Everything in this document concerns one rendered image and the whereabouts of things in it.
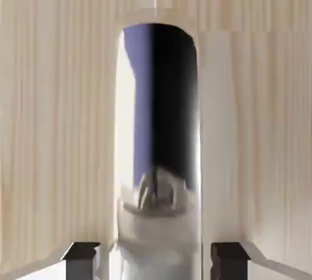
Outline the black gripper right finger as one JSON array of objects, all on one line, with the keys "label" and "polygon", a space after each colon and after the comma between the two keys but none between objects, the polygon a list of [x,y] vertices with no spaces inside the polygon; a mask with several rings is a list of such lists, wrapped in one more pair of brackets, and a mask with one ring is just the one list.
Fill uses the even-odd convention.
[{"label": "black gripper right finger", "polygon": [[211,244],[210,280],[298,280],[298,271],[270,260],[250,242]]}]

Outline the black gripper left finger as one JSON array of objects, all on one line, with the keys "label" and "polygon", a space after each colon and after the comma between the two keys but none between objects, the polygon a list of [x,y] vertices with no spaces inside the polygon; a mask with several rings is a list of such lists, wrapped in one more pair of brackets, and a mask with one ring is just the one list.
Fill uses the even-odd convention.
[{"label": "black gripper left finger", "polygon": [[15,280],[101,280],[99,242],[73,242],[58,262],[37,267]]}]

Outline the light wood drawer front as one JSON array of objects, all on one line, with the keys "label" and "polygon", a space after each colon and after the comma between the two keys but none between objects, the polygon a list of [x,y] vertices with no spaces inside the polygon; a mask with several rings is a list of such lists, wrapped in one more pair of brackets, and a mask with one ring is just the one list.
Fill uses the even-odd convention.
[{"label": "light wood drawer front", "polygon": [[312,275],[312,0],[0,0],[0,272],[113,241],[118,39],[155,20],[199,56],[204,250]]}]

